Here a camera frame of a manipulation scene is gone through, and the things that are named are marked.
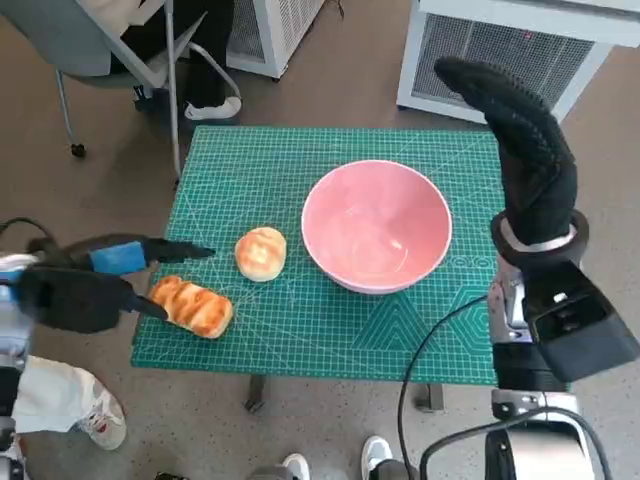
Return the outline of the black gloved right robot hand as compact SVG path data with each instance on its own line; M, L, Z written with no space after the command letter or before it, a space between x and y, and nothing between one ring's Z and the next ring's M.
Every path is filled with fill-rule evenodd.
M505 69L442 57L434 71L467 105L480 111L499 149L508 223L524 245L569 233L577 168L546 102Z

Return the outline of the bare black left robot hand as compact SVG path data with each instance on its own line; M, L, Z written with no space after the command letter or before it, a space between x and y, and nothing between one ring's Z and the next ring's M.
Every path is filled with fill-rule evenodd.
M160 320L168 318L156 302L135 293L123 279L153 263L182 263L215 254L210 247L189 241L129 233L92 237L63 250L64 266L80 271L90 282L84 294L71 295L66 327L78 333L97 333L115 328L123 312L138 312Z

